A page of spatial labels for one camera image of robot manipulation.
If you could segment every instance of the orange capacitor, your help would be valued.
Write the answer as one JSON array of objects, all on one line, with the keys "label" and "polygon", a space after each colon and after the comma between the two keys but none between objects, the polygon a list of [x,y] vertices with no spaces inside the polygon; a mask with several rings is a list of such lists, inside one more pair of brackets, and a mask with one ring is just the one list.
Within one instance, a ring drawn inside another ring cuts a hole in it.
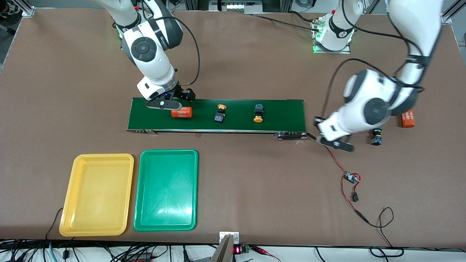
[{"label": "orange capacitor", "polygon": [[412,110],[408,110],[401,114],[401,125],[404,128],[411,128],[415,127],[416,123],[414,122],[414,115],[412,113]]},{"label": "orange capacitor", "polygon": [[192,108],[182,107],[180,110],[172,110],[171,117],[190,118],[192,117]]}]

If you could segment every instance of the green conveyor belt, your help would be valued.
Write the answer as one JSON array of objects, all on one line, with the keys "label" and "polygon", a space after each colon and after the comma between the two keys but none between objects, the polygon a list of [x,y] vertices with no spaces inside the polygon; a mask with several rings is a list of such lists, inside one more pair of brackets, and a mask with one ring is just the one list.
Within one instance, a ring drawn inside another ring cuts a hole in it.
[{"label": "green conveyor belt", "polygon": [[[305,132],[304,102],[302,100],[230,100],[196,99],[191,105],[192,118],[173,118],[169,110],[151,109],[145,99],[132,99],[127,131],[158,132],[236,132],[275,133],[276,131]],[[256,123],[254,106],[264,105],[264,121]],[[227,106],[223,124],[214,122],[217,105]]]}]

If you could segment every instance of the white robotic arm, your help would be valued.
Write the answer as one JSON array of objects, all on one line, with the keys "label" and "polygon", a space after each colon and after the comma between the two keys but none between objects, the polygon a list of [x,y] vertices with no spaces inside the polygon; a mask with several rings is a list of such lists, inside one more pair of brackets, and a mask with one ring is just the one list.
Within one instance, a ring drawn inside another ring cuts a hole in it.
[{"label": "white robotic arm", "polygon": [[409,44],[410,52],[399,79],[388,78],[368,69],[353,75],[344,89],[345,105],[327,119],[316,119],[321,132],[319,143],[352,151],[352,145],[339,138],[377,128],[387,122],[390,116],[401,115],[413,107],[419,93],[415,87],[424,76],[440,34],[442,2],[389,2],[389,17],[393,26],[417,47]]},{"label": "white robotic arm", "polygon": [[170,64],[165,50],[181,43],[183,31],[179,22],[160,0],[146,0],[152,18],[137,12],[131,0],[94,0],[112,15],[116,26],[123,32],[122,48],[128,58],[144,75],[137,84],[139,92],[147,100],[146,106],[158,109],[179,110],[177,97],[192,102],[195,94],[183,90],[176,71]]},{"label": "white robotic arm", "polygon": [[[345,15],[348,20],[355,24],[364,7],[361,0],[344,0]],[[329,13],[323,17],[324,27],[316,38],[323,47],[331,51],[342,50],[351,40],[354,28],[348,23],[343,15],[343,0],[339,0],[334,14]]]}]

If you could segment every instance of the digital display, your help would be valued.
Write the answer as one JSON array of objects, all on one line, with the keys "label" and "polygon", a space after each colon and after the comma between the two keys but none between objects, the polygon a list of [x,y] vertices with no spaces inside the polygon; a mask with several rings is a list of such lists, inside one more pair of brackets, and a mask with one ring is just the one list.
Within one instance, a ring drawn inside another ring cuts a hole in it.
[{"label": "digital display", "polygon": [[241,254],[241,246],[240,246],[240,245],[235,246],[235,247],[233,248],[233,254],[235,254],[235,255]]}]

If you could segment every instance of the brown table surface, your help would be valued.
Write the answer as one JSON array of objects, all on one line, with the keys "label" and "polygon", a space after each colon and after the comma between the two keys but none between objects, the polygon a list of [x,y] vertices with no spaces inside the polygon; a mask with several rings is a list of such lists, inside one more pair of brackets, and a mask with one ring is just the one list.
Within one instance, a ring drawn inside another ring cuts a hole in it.
[{"label": "brown table surface", "polygon": [[[353,37],[351,55],[313,54],[306,30],[237,13],[175,15],[199,41],[201,72],[192,86],[197,98],[304,99],[314,134],[313,116],[341,61],[358,57],[393,72],[406,54],[402,41],[363,32]],[[306,25],[292,14],[271,16]],[[39,9],[23,20],[0,74],[1,238],[44,238],[63,207],[76,156],[130,153],[136,165],[126,231],[85,239],[215,243],[219,231],[239,231],[241,241],[259,244],[385,245],[377,229],[351,211],[340,193],[342,172],[312,140],[125,131],[142,74],[119,50],[111,24],[103,9]],[[364,15],[358,24],[395,33],[385,15]],[[192,80],[196,53],[186,31],[167,54],[180,81]],[[348,78],[363,68],[352,63],[341,70],[329,113],[342,105]],[[465,83],[452,28],[443,26],[414,108],[417,126],[400,128],[392,117],[383,126],[383,145],[369,145],[369,134],[359,133],[351,139],[354,153],[335,152],[347,170],[363,177],[358,210],[376,223],[383,207],[393,208],[395,220],[384,230],[393,245],[466,246]],[[133,229],[138,159],[154,148],[199,152],[193,231]],[[345,182],[348,194],[350,186]],[[50,238],[62,238],[58,224]]]}]

